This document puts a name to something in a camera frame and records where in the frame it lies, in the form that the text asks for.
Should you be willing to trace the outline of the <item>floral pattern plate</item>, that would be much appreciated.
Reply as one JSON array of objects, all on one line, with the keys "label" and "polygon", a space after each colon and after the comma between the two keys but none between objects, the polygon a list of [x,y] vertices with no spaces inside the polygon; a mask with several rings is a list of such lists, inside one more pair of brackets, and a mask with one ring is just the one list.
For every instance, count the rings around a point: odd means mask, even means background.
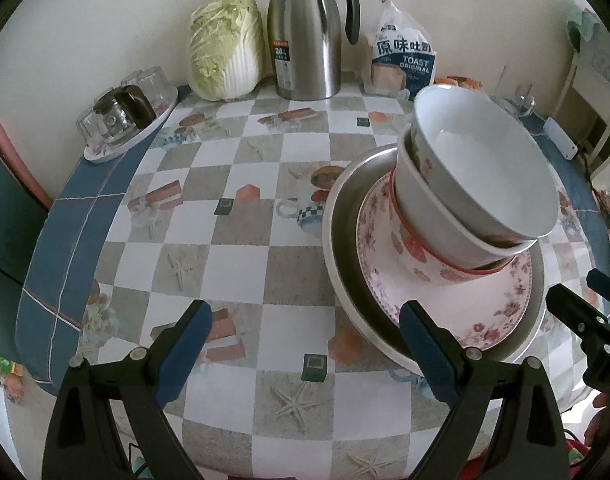
[{"label": "floral pattern plate", "polygon": [[404,223],[393,200],[393,174],[372,185],[360,206],[357,257],[375,303],[394,325],[401,307],[417,300],[463,347],[489,350],[518,329],[536,290],[533,248],[489,271],[460,270],[426,248]]}]

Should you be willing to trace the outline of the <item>red-rimmed patterned ceramic bowl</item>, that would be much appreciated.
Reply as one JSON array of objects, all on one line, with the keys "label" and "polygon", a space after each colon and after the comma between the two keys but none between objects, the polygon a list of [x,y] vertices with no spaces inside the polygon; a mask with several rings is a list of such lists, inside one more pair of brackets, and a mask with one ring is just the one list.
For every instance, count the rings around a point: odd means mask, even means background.
[{"label": "red-rimmed patterned ceramic bowl", "polygon": [[408,153],[411,133],[397,140],[394,194],[401,214],[425,246],[462,270],[494,269],[531,248],[528,240],[509,248],[496,247],[470,232],[434,195]]}]

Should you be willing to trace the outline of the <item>small white bowl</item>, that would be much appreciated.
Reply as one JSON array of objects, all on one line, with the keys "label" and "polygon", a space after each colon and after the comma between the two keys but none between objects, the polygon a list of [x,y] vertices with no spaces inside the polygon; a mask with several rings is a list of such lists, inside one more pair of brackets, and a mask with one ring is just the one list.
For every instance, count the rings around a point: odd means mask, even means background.
[{"label": "small white bowl", "polygon": [[528,131],[483,92],[433,84],[413,100],[411,159],[430,190],[496,246],[553,230],[558,191]]}]

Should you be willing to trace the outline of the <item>large stainless steel basin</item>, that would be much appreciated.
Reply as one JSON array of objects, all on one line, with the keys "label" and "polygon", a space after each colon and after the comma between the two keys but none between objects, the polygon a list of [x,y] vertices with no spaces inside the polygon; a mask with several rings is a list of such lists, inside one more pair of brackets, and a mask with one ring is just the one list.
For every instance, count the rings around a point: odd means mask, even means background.
[{"label": "large stainless steel basin", "polygon": [[[381,311],[371,296],[357,256],[356,223],[363,199],[371,186],[393,169],[394,144],[374,148],[351,162],[337,178],[325,206],[322,220],[322,250],[337,298],[358,332],[396,365],[420,374],[420,367],[401,337],[401,331]],[[544,261],[539,246],[529,249],[533,263],[533,292],[518,327],[500,344],[485,352],[495,361],[518,362],[538,337],[544,315]]]}]

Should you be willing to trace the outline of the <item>white power adapter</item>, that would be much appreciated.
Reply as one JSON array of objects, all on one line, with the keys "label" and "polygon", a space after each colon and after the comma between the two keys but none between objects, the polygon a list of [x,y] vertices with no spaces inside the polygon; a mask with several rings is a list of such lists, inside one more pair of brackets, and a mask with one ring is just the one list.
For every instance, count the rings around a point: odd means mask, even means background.
[{"label": "white power adapter", "polygon": [[548,118],[544,122],[544,134],[566,160],[572,160],[577,155],[577,145],[553,118]]}]

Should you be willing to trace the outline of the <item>clear drinking glass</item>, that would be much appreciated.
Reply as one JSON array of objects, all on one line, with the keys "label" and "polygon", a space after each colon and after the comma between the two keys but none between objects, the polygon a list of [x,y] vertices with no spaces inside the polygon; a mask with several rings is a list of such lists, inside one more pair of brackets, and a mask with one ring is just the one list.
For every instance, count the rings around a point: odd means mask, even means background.
[{"label": "clear drinking glass", "polygon": [[516,119],[528,117],[536,107],[533,84],[510,65],[503,66],[491,99]]}]

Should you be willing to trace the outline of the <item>dark blue chair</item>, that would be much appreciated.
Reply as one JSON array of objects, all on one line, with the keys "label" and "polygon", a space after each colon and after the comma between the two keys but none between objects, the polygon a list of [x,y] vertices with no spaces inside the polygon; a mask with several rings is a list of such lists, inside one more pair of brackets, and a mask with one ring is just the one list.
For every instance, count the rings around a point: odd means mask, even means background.
[{"label": "dark blue chair", "polygon": [[20,362],[16,325],[22,287],[52,200],[0,123],[0,357]]}]

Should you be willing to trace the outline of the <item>orange snack packet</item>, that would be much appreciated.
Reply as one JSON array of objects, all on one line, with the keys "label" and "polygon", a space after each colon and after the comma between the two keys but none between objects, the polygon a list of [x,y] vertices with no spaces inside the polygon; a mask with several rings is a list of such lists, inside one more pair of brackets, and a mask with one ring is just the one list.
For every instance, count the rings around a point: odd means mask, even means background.
[{"label": "orange snack packet", "polygon": [[434,84],[449,84],[450,86],[456,86],[474,91],[483,90],[483,84],[480,81],[463,76],[436,77],[434,79]]}]

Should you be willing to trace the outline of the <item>blue checkered tablecloth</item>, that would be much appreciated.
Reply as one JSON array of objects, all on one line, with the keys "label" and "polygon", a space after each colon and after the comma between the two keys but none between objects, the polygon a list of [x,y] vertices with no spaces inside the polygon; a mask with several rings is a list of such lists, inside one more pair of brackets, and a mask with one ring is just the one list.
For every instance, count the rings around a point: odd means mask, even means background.
[{"label": "blue checkered tablecloth", "polygon": [[148,346],[192,300],[214,335],[166,408],[191,460],[240,477],[410,474],[447,410],[354,330],[319,238],[294,218],[351,160],[393,143],[405,105],[294,103],[273,87],[229,104],[188,96],[155,136],[80,162],[38,237],[17,319],[23,365],[56,392],[71,356]]}]

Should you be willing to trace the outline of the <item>toast bread bag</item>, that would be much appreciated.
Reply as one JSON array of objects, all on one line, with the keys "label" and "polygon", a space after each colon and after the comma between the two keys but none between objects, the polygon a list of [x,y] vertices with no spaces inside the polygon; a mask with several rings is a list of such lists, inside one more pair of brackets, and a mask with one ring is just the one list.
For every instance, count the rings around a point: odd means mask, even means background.
[{"label": "toast bread bag", "polygon": [[393,0],[380,0],[378,26],[366,35],[363,88],[370,96],[412,101],[433,84],[436,51],[429,33]]}]

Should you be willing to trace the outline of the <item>tray with glass cups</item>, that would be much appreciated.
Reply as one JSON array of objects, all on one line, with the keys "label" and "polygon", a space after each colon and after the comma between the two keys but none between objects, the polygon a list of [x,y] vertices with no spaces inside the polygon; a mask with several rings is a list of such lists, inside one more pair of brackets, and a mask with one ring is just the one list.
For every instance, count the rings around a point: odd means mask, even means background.
[{"label": "tray with glass cups", "polygon": [[134,148],[164,124],[177,100],[178,89],[160,66],[135,70],[78,117],[84,159],[101,164]]}]

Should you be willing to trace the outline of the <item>stainless steel thermos jug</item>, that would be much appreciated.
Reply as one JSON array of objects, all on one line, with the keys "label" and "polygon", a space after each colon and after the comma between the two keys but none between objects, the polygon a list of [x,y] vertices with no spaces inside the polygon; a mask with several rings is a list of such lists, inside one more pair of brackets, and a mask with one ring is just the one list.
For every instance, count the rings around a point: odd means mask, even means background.
[{"label": "stainless steel thermos jug", "polygon": [[268,47],[277,93],[320,101],[341,87],[342,39],[357,44],[359,0],[269,0]]}]

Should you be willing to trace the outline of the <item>napa cabbage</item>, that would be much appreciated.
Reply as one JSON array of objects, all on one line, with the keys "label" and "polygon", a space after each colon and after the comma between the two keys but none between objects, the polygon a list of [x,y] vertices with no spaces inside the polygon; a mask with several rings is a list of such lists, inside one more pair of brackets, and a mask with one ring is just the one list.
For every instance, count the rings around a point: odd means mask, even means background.
[{"label": "napa cabbage", "polygon": [[232,101],[264,73],[262,14],[255,0],[213,0],[191,14],[188,82],[206,101]]}]

